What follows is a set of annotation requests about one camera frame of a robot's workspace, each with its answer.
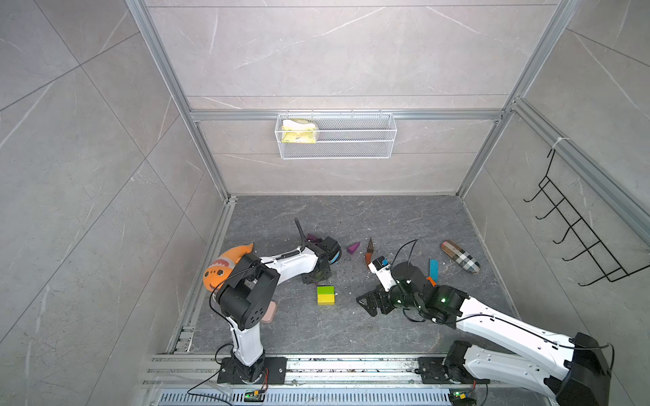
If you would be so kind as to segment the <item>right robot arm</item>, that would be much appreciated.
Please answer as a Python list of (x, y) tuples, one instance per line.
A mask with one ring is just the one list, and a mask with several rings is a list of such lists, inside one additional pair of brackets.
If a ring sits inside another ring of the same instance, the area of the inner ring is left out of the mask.
[(356, 301), (370, 316), (397, 309), (416, 311), (416, 322), (448, 326), (504, 348), (499, 353), (454, 342), (443, 360), (453, 382), (504, 382), (543, 394), (559, 405), (608, 404), (612, 368), (595, 338), (536, 328), (460, 289), (436, 284), (410, 262), (392, 266), (381, 256), (368, 269), (379, 285)]

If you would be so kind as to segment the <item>yellow block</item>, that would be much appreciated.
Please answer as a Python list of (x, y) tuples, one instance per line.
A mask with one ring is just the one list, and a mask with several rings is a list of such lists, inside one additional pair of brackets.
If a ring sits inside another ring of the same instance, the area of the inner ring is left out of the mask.
[(319, 306), (333, 306), (335, 304), (335, 294), (318, 294)]

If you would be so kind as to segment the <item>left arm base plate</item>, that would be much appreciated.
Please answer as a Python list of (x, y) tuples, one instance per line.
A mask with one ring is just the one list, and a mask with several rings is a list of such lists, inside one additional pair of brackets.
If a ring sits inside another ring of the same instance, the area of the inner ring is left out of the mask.
[(287, 373), (287, 358), (262, 356), (253, 365), (243, 365), (236, 357), (231, 356), (222, 361), (218, 373), (218, 383), (257, 384), (267, 383), (281, 385), (285, 382)]

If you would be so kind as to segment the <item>green block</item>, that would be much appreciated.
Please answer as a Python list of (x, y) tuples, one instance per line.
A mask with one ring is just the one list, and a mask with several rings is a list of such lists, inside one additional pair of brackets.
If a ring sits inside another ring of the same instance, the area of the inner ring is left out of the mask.
[(334, 286), (318, 286), (318, 297), (334, 296), (334, 295), (335, 295)]

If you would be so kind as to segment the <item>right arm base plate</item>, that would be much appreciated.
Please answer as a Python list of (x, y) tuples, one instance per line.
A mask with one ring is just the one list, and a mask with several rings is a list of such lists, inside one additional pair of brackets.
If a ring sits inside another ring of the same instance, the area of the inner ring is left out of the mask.
[(473, 377), (464, 367), (445, 365), (445, 358), (437, 357), (418, 357), (417, 367), (414, 370), (416, 375), (421, 377), (424, 384), (467, 384), (467, 385), (484, 385), (490, 384), (489, 379), (478, 379)]

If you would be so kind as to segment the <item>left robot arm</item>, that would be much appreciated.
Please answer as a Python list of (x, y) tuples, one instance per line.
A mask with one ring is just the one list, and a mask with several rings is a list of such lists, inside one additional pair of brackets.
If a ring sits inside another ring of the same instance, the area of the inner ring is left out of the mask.
[(297, 248), (279, 255), (259, 257), (254, 245), (223, 252), (202, 274), (205, 288), (216, 301), (218, 313), (230, 325), (235, 364), (258, 370), (264, 348), (259, 324), (271, 306), (275, 290), (299, 277), (304, 284), (331, 276), (330, 266), (340, 258), (340, 244), (331, 237), (301, 240)]

